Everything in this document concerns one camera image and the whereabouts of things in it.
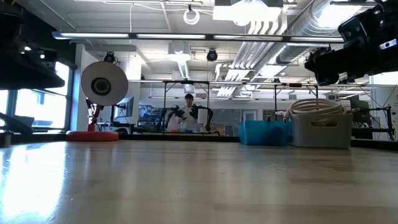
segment blue bin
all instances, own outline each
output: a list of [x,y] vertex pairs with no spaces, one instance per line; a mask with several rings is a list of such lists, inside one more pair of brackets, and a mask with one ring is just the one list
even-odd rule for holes
[[243,121],[239,124],[239,140],[247,146],[286,146],[291,134],[291,122]]

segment coiled hose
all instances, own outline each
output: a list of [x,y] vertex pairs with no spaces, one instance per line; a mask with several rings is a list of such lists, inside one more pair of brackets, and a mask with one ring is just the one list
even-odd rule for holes
[[304,99],[294,102],[284,115],[287,123],[292,114],[345,114],[346,108],[340,102],[326,99]]

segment window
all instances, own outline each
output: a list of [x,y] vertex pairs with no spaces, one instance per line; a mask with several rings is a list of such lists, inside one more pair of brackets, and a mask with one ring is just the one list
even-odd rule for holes
[[18,90],[15,115],[33,117],[33,128],[65,129],[68,104],[71,99],[68,95],[69,78],[71,70],[68,66],[57,62],[55,64],[57,75],[65,81],[65,86],[60,88],[47,88],[44,90]]
[[[0,112],[6,114],[7,110],[8,91],[0,91]],[[0,119],[0,126],[4,126],[4,121]]]

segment white storage bin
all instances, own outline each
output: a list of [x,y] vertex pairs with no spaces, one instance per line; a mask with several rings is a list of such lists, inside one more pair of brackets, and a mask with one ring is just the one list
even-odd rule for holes
[[351,146],[352,114],[293,114],[293,145],[297,147]]

